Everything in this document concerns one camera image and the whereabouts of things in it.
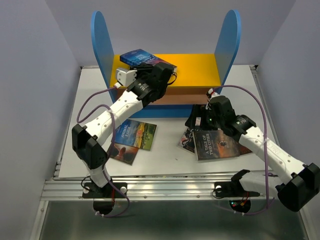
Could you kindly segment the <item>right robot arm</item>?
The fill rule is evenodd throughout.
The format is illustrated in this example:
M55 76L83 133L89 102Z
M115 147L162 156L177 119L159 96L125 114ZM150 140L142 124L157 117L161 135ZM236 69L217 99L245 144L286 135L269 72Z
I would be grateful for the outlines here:
M257 197L278 199L287 209L298 212L320 192L320 168L294 158L266 137L266 132L246 115L238 115L230 100L213 94L207 104L194 104L185 125L197 133L221 130L226 136L249 149L272 169L274 175L257 174L247 169L229 181L220 181L214 197Z

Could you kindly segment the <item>Animal Farm book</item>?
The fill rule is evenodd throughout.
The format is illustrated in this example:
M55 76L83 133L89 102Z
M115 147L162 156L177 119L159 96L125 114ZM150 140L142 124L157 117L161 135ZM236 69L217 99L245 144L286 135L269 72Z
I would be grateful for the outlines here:
M115 143L150 151L156 129L155 124L127 119L116 129Z

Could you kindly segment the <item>Jane Eyre book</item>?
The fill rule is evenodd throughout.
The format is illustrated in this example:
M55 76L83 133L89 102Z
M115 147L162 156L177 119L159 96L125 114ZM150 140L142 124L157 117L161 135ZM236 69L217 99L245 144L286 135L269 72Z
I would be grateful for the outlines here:
M124 63L127 64L129 66L138 66L142 63L146 63L149 65L156 65L158 63L166 63L169 64L173 67L173 71L176 73L177 72L177 66L165 61L164 59L151 54L143 49L136 49L136 50L132 50L129 52L126 52L122 55L119 56L119 60Z

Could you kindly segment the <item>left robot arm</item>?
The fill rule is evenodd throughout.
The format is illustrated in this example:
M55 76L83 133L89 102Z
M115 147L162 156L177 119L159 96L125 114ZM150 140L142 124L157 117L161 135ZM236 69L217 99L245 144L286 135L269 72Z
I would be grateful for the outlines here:
M172 75L174 68L164 62L141 63L129 69L119 67L113 88L126 87L122 95L111 106L102 104L106 110L84 126L80 125L84 119L76 120L77 124L71 130L72 149L86 166L94 191L100 197L108 196L113 185L105 167L111 151L105 151L103 144L109 136L115 141L116 128L125 120L161 99Z

